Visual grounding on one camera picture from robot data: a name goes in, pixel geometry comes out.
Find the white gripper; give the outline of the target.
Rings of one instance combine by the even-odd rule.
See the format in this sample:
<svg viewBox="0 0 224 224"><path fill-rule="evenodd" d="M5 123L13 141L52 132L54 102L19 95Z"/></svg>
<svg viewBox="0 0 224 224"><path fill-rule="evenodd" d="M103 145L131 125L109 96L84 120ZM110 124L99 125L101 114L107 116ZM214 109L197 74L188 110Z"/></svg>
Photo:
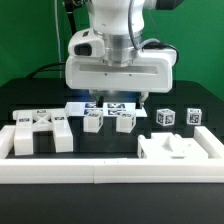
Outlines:
<svg viewBox="0 0 224 224"><path fill-rule="evenodd" d="M70 56L66 62L66 84L71 89L141 92L142 108L149 92L168 92L172 88L174 50L143 50L127 67L112 67L100 59ZM104 97L96 91L96 106Z"/></svg>

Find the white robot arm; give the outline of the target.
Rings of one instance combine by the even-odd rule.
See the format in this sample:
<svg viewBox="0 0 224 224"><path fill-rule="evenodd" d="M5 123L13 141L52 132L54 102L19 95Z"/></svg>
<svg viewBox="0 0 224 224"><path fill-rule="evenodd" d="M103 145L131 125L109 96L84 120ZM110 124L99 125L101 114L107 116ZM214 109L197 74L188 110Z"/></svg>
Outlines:
<svg viewBox="0 0 224 224"><path fill-rule="evenodd" d="M138 92L141 107L151 92L166 93L173 84L175 47L155 38L143 40L143 10L173 10L184 0L86 0L90 27L75 33L68 45L66 84L90 92Z"/></svg>

